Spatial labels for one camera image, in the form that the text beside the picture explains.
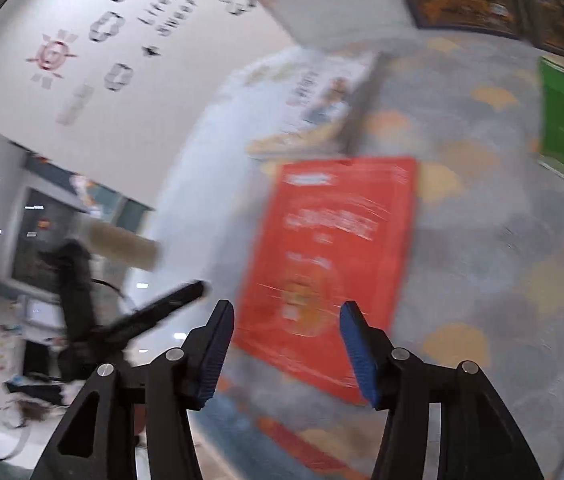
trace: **red packet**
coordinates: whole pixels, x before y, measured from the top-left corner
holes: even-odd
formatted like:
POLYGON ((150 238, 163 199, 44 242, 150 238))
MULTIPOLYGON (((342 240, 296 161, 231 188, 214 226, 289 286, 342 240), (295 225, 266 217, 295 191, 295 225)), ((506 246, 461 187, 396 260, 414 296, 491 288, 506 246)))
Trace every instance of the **red packet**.
POLYGON ((387 328, 411 227, 412 158, 312 160, 283 167, 238 305, 233 341, 307 384, 360 402, 340 338, 355 300, 387 328))

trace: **metal screw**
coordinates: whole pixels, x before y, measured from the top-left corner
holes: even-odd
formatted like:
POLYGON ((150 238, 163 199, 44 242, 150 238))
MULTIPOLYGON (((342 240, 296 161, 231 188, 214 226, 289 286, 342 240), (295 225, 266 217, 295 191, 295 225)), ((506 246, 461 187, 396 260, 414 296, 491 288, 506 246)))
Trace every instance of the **metal screw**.
POLYGON ((113 373, 115 368, 110 363, 104 363, 103 365, 98 366, 98 375, 100 377, 106 377, 113 373))
POLYGON ((391 352, 391 357, 397 361, 406 361, 406 359, 411 357, 411 354, 409 354, 406 348, 394 348, 391 352))
POLYGON ((184 352, 182 348, 171 348, 168 352, 166 352, 166 359, 168 361, 179 361, 184 357, 184 352))
POLYGON ((462 370, 464 370, 468 374, 473 375, 480 371, 480 367, 473 361, 464 361, 462 363, 462 370))

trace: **red package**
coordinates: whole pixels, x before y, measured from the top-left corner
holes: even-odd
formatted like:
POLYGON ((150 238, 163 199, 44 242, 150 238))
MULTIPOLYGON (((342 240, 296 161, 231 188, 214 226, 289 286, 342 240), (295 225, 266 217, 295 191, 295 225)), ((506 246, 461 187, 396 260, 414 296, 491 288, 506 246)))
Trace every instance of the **red package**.
POLYGON ((411 158, 312 160, 284 166, 239 303, 233 341, 283 372, 360 402, 340 338, 355 300, 388 327, 411 226, 411 158))

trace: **sun drawing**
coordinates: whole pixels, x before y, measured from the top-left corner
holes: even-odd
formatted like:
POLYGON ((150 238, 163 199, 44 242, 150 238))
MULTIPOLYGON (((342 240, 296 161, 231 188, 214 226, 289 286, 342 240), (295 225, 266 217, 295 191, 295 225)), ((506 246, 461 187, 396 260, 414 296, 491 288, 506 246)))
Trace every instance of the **sun drawing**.
MULTIPOLYGON (((66 30, 57 31, 57 39, 51 40, 46 34, 42 34, 42 39, 46 42, 43 43, 38 49, 38 54, 35 57, 29 57, 26 61, 29 63, 37 63, 38 67, 42 70, 49 72, 52 76, 62 79, 62 76, 56 72, 68 57, 77 57, 71 54, 69 44, 77 39, 76 34, 69 34, 66 30)), ((53 78, 43 73, 36 73, 31 78, 31 81, 42 80, 42 88, 49 90, 53 78)))

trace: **blue gripper pad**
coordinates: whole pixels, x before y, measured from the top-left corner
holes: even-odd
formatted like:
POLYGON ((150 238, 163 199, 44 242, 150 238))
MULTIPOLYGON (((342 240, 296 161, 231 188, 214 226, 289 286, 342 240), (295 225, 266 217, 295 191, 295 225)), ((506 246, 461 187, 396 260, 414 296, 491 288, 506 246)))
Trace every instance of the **blue gripper pad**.
POLYGON ((378 409, 381 398, 378 370, 393 349, 389 338, 366 323, 355 301, 347 301, 340 309, 340 335, 362 395, 378 409))
POLYGON ((230 301, 220 300, 206 325, 193 329, 182 350, 187 357, 187 373, 182 393, 190 410, 200 410, 213 397, 224 358, 233 335, 235 314, 230 301))

